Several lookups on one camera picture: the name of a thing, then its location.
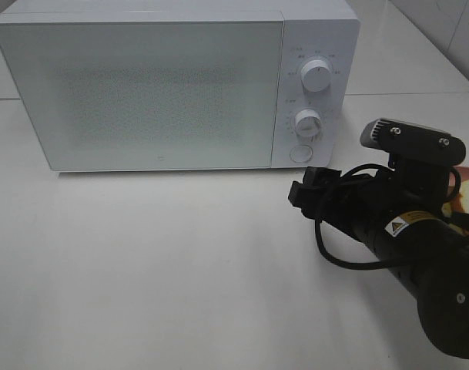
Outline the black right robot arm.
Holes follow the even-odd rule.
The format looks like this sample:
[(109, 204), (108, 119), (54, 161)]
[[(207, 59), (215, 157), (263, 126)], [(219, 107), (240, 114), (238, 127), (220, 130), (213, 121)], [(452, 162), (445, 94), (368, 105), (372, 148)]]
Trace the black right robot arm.
[[(292, 182), (288, 200), (313, 220), (324, 259), (352, 271), (388, 270), (416, 300), (432, 345), (469, 359), (469, 236), (449, 226), (440, 204), (431, 207), (397, 180), (397, 170), (374, 163), (347, 173), (309, 166), (300, 182)], [(375, 261), (332, 255), (323, 223), (362, 243)]]

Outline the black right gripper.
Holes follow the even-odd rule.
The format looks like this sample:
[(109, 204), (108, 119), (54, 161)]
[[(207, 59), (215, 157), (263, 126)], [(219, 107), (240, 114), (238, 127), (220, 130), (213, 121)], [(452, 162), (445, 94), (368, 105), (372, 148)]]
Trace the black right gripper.
[(448, 239), (441, 214), (450, 166), (390, 155), (388, 166), (361, 165), (348, 173), (309, 167), (288, 196), (303, 216), (353, 239)]

